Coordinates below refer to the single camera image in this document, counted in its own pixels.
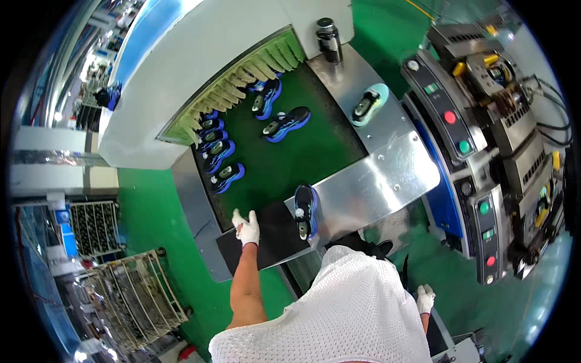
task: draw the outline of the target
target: hand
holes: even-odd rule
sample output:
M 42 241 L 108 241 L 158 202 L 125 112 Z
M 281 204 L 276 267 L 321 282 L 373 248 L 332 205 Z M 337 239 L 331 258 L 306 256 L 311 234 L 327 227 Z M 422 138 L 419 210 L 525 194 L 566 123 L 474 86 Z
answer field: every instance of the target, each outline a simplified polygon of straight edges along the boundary
M 418 304 L 418 311 L 419 314 L 430 313 L 432 311 L 432 307 L 434 306 L 434 298 L 436 294 L 434 294 L 434 290 L 430 287 L 430 285 L 419 285 L 418 286 L 418 300 L 416 303 Z
M 256 220 L 256 212 L 251 210 L 248 213 L 248 221 L 240 216 L 240 211 L 238 208 L 232 213 L 232 224 L 236 228 L 236 238 L 242 241 L 242 248 L 244 245 L 252 242 L 258 246 L 258 241 L 260 239 L 260 228 L 258 227 L 258 221 Z

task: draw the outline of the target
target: person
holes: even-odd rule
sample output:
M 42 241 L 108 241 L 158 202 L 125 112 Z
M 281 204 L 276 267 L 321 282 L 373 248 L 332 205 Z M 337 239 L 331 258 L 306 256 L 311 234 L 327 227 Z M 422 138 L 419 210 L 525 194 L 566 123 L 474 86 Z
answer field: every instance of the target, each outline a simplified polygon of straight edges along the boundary
M 260 228 L 234 210 L 242 255 L 230 289 L 232 322 L 209 344 L 221 362 L 431 362 L 426 333 L 435 294 L 417 302 L 396 267 L 346 246 L 330 247 L 312 287 L 268 321 L 256 263 Z

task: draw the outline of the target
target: control panel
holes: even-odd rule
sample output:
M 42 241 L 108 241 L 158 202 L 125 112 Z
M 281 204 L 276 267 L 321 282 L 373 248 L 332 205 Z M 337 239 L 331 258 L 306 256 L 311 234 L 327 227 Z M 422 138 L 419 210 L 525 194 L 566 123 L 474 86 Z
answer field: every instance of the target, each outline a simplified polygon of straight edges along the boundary
M 450 156 L 464 161 L 476 153 L 477 147 L 460 112 L 424 61 L 415 55 L 406 60 L 402 70 L 404 78 L 431 114 Z
M 490 285 L 503 277 L 506 231 L 500 184 L 468 198 L 468 213 L 474 231 L 476 279 Z

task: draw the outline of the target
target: conveyor belt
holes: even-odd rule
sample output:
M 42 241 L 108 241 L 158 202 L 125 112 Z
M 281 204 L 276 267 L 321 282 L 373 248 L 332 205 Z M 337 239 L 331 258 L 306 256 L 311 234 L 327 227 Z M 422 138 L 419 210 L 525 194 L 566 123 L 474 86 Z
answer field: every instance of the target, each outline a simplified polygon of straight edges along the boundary
M 252 116 L 250 108 L 255 94 L 251 92 L 228 113 L 219 115 L 228 138 L 236 144 L 236 151 L 222 165 L 242 163 L 246 169 L 245 176 L 233 182 L 225 193 L 209 193 L 223 232 L 232 227 L 234 208 L 247 215 L 251 209 L 259 210 L 272 202 L 283 201 L 294 194 L 298 184 L 319 182 L 367 155 L 333 97 L 306 64 L 283 74 L 281 81 L 282 93 L 274 102 L 273 116 L 298 106 L 311 110 L 309 122 L 290 132 L 281 142 L 259 138 L 270 121 Z M 197 153 L 196 163 L 198 168 L 203 165 Z M 201 175 L 209 191 L 211 175 L 204 172 Z

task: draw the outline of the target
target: blue sneaker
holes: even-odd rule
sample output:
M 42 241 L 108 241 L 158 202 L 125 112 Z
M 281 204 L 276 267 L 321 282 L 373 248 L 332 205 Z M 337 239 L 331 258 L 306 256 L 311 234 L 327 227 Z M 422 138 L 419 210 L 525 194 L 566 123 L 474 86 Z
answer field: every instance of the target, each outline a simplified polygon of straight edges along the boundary
M 203 154 L 204 152 L 210 150 L 211 148 L 214 147 L 214 145 L 216 145 L 218 142 L 220 141 L 224 141 L 228 139 L 228 133 L 224 130 L 215 130 L 212 132 L 208 132 L 203 138 L 202 138 L 202 146 L 200 147 L 200 149 L 198 150 L 198 152 L 200 154 Z
M 252 115 L 259 120 L 266 120 L 272 112 L 272 104 L 281 95 L 282 82 L 279 79 L 268 80 L 264 89 L 256 95 L 252 104 Z
M 212 182 L 210 190 L 214 194 L 224 193 L 228 188 L 230 188 L 230 184 L 232 184 L 233 181 L 242 178 L 244 173 L 244 166 L 241 163 L 227 166 L 210 179 Z
M 280 76 L 282 76 L 282 73 L 281 72 L 277 72 L 277 78 L 280 77 Z M 264 84 L 266 82 L 267 81 L 259 81 L 259 80 L 256 80 L 255 82 L 253 82 L 253 83 L 251 83 L 251 84 L 249 84 L 247 86 L 248 91 L 250 91 L 250 92 L 261 92 L 264 89 Z
M 317 234 L 317 192 L 310 185 L 299 185 L 295 190 L 295 222 L 302 240 L 311 240 Z
M 272 118 L 272 122 L 263 130 L 262 134 L 270 142 L 279 142 L 289 133 L 305 126 L 311 118 L 311 110 L 308 107 L 297 107 L 289 113 L 279 112 Z
M 214 110 L 212 113 L 202 115 L 202 120 L 214 120 L 215 118 L 218 118 L 218 110 Z
M 206 159 L 204 161 L 204 171 L 210 174 L 216 172 L 222 165 L 222 161 L 232 155 L 235 149 L 234 141 L 218 141 L 208 152 L 202 154 L 202 157 Z
M 201 138 L 204 138 L 210 132 L 223 130 L 224 129 L 224 120 L 221 118 L 215 118 L 214 120 L 207 120 L 200 123 L 202 126 L 202 130 L 198 132 Z
M 115 111 L 115 107 L 117 107 L 117 104 L 121 99 L 121 91 L 113 87 L 108 87 L 107 96 L 109 97 L 109 101 L 107 102 L 107 108 L 110 111 Z

